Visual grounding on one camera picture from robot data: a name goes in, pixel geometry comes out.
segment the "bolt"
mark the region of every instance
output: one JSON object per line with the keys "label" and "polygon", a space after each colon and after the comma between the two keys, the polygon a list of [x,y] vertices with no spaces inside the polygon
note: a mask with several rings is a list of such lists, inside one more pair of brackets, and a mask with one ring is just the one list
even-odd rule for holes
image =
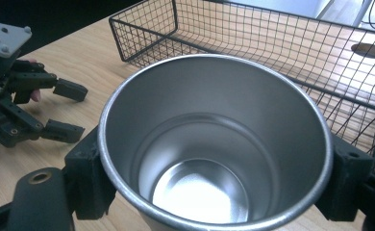
{"label": "bolt", "polygon": [[8,53],[8,52],[9,52],[9,47],[8,47],[8,45],[6,45],[6,44],[2,44],[2,46],[1,46],[1,50],[2,50],[3,52],[5,52],[5,53]]}
{"label": "bolt", "polygon": [[25,30],[25,32],[28,34],[32,34],[32,29],[28,26],[26,26],[23,30]]}

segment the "robotic hand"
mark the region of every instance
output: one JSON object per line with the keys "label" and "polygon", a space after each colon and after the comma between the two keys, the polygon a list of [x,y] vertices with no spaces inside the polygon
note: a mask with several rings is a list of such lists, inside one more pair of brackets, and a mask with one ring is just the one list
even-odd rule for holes
{"label": "robotic hand", "polygon": [[19,28],[0,23],[0,143],[13,147],[19,141],[36,140],[39,137],[76,142],[84,128],[51,119],[43,126],[16,106],[28,103],[33,91],[39,89],[55,88],[55,94],[79,102],[88,93],[81,85],[47,73],[43,64],[16,59],[19,48],[31,35],[29,27]]}

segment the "metal mesh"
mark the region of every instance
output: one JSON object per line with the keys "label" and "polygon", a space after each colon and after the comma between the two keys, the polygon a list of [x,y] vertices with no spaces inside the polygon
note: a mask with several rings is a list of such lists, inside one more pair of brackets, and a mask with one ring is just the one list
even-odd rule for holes
{"label": "metal mesh", "polygon": [[121,59],[139,67],[218,53],[286,75],[316,102],[334,134],[375,159],[375,32],[201,0],[144,1],[110,23]]}

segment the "screw hole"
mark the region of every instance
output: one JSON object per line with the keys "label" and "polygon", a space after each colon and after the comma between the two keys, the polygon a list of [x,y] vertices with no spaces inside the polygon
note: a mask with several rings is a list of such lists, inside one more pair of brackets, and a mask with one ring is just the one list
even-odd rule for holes
{"label": "screw hole", "polygon": [[359,158],[359,154],[354,153],[354,152],[349,152],[349,156],[351,156],[353,158]]}
{"label": "screw hole", "polygon": [[29,184],[40,184],[50,179],[50,177],[52,177],[52,173],[50,171],[40,172],[29,179]]}

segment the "human hand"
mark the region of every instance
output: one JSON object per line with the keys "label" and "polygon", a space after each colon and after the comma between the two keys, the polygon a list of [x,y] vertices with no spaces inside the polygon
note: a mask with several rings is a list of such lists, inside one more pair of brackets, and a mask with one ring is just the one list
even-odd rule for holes
{"label": "human hand", "polygon": [[[27,59],[27,61],[29,61],[31,63],[35,63],[36,62],[35,59]],[[40,99],[41,99],[40,90],[34,90],[34,91],[32,91],[32,93],[31,93],[31,99],[33,101],[35,101],[35,102],[40,101]]]}

